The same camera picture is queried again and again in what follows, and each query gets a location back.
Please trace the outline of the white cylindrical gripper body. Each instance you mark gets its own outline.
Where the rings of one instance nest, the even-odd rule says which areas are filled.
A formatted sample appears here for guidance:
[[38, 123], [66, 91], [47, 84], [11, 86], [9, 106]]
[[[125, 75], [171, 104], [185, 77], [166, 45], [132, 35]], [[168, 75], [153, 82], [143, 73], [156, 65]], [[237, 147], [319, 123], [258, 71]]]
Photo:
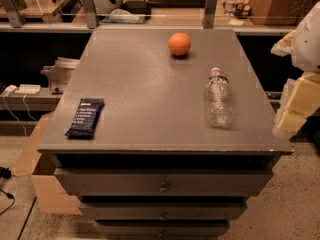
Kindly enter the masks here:
[[296, 28], [291, 61], [304, 72], [320, 71], [320, 2], [313, 6]]

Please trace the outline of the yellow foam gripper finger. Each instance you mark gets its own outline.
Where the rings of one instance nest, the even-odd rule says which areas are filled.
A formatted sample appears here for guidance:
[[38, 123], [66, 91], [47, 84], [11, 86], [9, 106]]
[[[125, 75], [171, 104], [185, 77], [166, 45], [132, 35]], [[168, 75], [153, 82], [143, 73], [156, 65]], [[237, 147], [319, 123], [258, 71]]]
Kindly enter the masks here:
[[288, 79], [276, 112], [273, 135], [280, 139], [290, 139], [319, 108], [319, 73], [305, 72], [297, 80]]
[[295, 30], [286, 34], [281, 40], [271, 48], [271, 53], [277, 56], [284, 57], [289, 55], [292, 51], [292, 42], [295, 35]]

